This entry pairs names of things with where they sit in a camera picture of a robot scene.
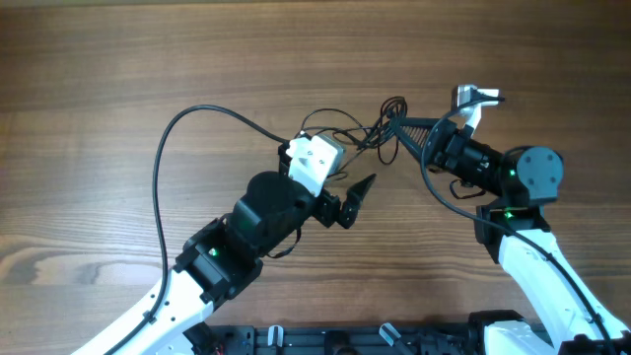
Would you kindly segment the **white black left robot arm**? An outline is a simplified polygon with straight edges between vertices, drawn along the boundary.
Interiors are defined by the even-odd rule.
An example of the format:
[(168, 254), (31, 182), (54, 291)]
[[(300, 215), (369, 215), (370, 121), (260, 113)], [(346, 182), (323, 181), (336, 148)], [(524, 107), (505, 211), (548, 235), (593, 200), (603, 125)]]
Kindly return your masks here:
[(203, 227), (182, 248), (166, 276), (131, 309), (79, 348), (81, 354), (220, 354), (206, 324), (261, 273), (263, 258), (299, 237), (314, 218), (350, 228), (375, 181), (351, 185), (344, 200), (324, 187), (344, 150), (324, 137), (280, 145), (279, 168), (255, 175), (233, 210)]

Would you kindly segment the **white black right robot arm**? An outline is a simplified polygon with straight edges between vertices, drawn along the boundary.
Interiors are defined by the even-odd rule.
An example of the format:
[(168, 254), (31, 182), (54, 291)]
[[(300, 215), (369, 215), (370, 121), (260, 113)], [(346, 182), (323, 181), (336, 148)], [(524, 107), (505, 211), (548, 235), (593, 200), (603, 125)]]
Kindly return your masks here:
[(544, 218), (543, 208), (557, 200), (564, 176), (556, 151), (521, 146), (500, 153), (475, 141), (472, 125), (457, 127), (446, 117), (394, 118), (389, 127), (423, 176), (450, 173), (496, 197), (468, 216), (475, 237), (520, 286), (550, 341), (519, 335), (515, 320), (491, 316), (481, 325), (484, 353), (629, 353), (629, 327), (573, 270)]

